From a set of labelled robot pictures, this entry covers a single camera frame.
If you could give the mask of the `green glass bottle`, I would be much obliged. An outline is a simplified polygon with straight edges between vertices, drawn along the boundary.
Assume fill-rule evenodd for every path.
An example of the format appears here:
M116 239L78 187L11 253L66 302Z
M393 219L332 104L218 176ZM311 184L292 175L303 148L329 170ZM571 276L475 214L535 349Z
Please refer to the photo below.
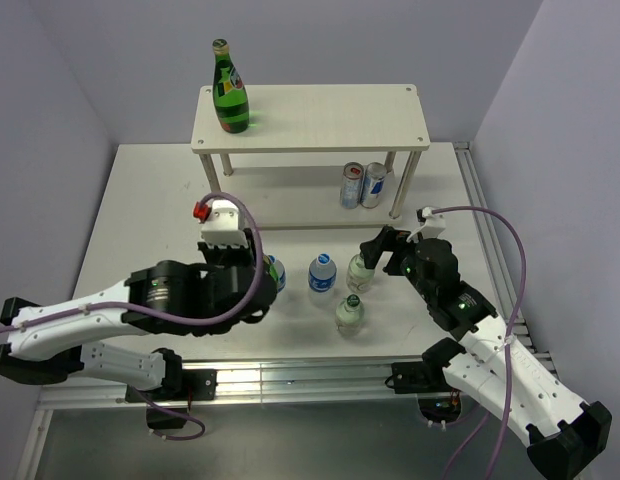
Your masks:
M279 290L279 275L278 275L278 273L276 271L276 268L274 267L273 262L270 260L269 257L265 257L264 258L264 267L265 267L265 270L266 270L267 274L274 281L276 290Z
M215 113L222 129L236 134L249 127L250 108L245 85L236 69L225 39L212 42L215 70L212 97Z

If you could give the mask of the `green glass bottle front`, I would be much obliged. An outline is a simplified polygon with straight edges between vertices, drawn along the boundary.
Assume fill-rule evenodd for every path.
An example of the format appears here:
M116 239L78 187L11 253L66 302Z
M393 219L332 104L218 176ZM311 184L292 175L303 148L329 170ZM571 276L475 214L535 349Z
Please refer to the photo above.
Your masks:
M278 275L278 273L276 271L276 268L274 267L273 262L270 260L269 257L265 257L264 258L264 267L265 267L265 270L266 270L267 274L274 281L276 290L279 290L279 275Z

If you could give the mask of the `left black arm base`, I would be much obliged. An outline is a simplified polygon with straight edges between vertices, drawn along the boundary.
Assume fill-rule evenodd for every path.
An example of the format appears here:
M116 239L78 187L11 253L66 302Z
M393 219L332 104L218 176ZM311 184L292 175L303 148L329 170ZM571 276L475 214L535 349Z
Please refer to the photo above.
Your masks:
M201 438L205 424L192 415L195 401L212 401L217 387L215 369L185 370L174 393L140 392L127 386L124 401L143 404L149 433L163 441L184 442Z

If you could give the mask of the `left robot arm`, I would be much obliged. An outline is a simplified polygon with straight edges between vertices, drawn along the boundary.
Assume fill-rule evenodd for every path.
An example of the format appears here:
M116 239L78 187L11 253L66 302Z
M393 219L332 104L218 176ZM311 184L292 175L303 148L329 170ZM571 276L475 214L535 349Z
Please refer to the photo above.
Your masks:
M151 399L172 400L189 388L180 355L165 347L137 353L108 344L120 336L223 335L256 324L277 297L271 259L246 245L198 248L199 263L164 260L84 298L41 306L5 301L0 321L0 376L24 385L53 385L72 377L114 381Z

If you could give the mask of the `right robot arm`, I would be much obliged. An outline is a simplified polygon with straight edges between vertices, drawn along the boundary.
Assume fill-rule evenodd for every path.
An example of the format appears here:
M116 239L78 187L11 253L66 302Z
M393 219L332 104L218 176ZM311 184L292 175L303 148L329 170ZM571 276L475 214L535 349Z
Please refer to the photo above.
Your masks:
M469 395L506 419L546 479L574 479L604 451L610 411L572 392L508 335L494 306L461 279L448 241L385 226L360 253L368 269L389 253L384 272L406 278L448 334L420 361L393 365L397 393L448 387Z

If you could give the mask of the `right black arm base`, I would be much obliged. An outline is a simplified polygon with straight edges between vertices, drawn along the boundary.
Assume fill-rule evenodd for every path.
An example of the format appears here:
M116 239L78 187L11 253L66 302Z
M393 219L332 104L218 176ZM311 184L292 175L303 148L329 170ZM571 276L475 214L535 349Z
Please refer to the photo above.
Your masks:
M397 395L415 395L426 421L451 423L461 416L460 394L423 361L392 363L384 385Z

